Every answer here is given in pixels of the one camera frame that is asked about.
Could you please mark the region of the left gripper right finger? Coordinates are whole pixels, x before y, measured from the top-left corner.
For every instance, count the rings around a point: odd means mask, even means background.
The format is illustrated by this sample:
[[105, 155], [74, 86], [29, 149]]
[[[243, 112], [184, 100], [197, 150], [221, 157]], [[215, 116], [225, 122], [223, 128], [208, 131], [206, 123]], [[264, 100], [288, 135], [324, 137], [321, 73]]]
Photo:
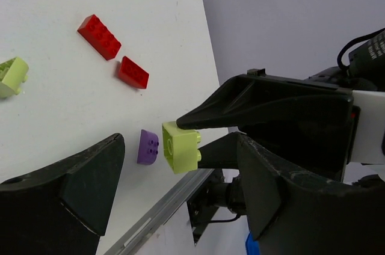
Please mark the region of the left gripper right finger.
[[248, 224], [262, 254], [383, 254], [384, 187], [347, 185], [249, 139], [237, 142]]

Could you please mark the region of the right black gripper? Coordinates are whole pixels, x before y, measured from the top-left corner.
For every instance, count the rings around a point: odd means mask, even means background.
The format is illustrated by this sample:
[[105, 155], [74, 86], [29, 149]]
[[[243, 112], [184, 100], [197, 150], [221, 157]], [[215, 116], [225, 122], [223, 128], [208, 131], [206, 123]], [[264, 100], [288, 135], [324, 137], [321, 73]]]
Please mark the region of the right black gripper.
[[[278, 76], [238, 75], [176, 123], [181, 129], [239, 126], [274, 154], [341, 181], [358, 112], [349, 89]], [[198, 168], [237, 170], [240, 135], [232, 132], [200, 147]]]

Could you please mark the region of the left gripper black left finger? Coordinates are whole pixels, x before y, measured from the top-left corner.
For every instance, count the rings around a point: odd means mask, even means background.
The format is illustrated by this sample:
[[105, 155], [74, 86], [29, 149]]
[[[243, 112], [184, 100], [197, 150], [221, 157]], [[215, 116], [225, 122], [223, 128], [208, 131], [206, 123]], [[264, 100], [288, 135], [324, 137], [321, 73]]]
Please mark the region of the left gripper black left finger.
[[125, 158], [122, 134], [1, 183], [1, 254], [95, 254]]

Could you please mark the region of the light green lego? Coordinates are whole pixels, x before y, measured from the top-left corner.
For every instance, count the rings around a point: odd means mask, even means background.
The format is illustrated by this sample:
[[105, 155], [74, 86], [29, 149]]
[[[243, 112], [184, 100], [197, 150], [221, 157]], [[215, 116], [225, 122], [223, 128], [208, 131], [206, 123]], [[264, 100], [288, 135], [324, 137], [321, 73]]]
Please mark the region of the light green lego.
[[162, 124], [164, 157], [174, 174], [187, 173], [198, 169], [202, 159], [198, 144], [201, 135], [195, 130], [178, 128], [175, 121]]
[[1, 63], [1, 99], [18, 95], [28, 79], [29, 66], [20, 57]]

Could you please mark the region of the purple lego brick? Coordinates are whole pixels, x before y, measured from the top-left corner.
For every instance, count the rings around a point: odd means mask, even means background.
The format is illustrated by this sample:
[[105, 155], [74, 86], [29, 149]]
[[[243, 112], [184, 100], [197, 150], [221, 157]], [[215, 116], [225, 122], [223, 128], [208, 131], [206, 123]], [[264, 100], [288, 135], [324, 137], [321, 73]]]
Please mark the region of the purple lego brick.
[[138, 148], [137, 163], [152, 165], [158, 157], [159, 137], [153, 132], [142, 129]]

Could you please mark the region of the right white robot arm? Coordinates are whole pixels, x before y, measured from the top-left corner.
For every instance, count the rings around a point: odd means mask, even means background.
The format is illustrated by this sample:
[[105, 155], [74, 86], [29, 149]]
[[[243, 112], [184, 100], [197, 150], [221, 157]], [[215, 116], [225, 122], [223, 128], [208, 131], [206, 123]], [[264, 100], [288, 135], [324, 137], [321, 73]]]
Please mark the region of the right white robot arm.
[[349, 41], [337, 64], [306, 79], [251, 69], [177, 120], [236, 127], [281, 158], [340, 180], [350, 162], [384, 177], [384, 30]]

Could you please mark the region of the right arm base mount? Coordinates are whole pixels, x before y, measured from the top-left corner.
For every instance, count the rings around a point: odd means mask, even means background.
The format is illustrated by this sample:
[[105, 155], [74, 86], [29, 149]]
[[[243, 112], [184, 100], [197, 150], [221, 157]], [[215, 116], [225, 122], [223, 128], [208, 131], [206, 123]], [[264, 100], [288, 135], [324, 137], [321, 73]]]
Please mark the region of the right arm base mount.
[[[210, 224], [231, 223], [247, 214], [240, 177], [227, 183], [223, 171], [215, 169], [198, 190], [187, 200], [189, 221], [194, 243], [198, 243]], [[219, 208], [226, 208], [233, 218], [215, 219]]]

